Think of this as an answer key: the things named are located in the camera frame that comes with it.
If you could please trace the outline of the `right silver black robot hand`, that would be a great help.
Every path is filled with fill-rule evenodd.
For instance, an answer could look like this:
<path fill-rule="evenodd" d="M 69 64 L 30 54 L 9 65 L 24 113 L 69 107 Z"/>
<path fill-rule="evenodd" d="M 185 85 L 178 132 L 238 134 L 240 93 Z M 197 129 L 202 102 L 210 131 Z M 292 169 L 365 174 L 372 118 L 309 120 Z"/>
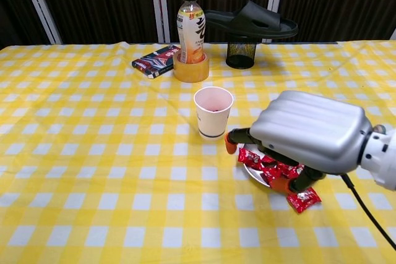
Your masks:
<path fill-rule="evenodd" d="M 239 143 L 255 144 L 266 155 L 282 163 L 303 164 L 295 179 L 270 181 L 273 190 L 299 193 L 325 175 L 342 176 L 361 163 L 373 132 L 364 109 L 329 98 L 298 91 L 284 91 L 270 102 L 249 127 L 225 135 L 226 150 Z"/>

